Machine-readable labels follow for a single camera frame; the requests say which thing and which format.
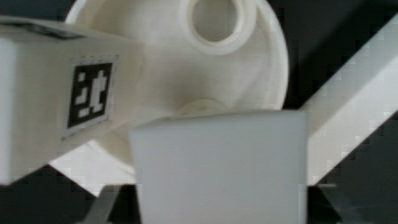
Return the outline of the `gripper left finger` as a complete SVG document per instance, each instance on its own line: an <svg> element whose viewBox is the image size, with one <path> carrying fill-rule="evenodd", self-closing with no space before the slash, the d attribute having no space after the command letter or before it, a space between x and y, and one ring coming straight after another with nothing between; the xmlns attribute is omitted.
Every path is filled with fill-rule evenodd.
<svg viewBox="0 0 398 224"><path fill-rule="evenodd" d="M105 186L82 224L141 224L137 188L133 185Z"/></svg>

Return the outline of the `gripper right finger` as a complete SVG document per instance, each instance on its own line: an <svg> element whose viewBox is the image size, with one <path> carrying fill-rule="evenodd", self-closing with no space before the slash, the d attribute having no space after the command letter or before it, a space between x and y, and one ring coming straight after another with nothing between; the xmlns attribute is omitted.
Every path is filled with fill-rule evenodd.
<svg viewBox="0 0 398 224"><path fill-rule="evenodd" d="M308 187L308 224L375 224L364 219L336 184Z"/></svg>

